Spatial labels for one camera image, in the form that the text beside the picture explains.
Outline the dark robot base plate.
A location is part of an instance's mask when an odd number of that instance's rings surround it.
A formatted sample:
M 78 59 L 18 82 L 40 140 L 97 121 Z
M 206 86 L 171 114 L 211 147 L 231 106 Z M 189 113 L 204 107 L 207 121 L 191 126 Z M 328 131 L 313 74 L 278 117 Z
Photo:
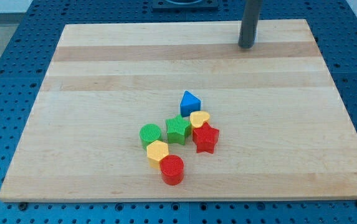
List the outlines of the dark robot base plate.
M 218 0 L 151 0 L 154 11 L 187 10 L 187 9 L 217 9 Z

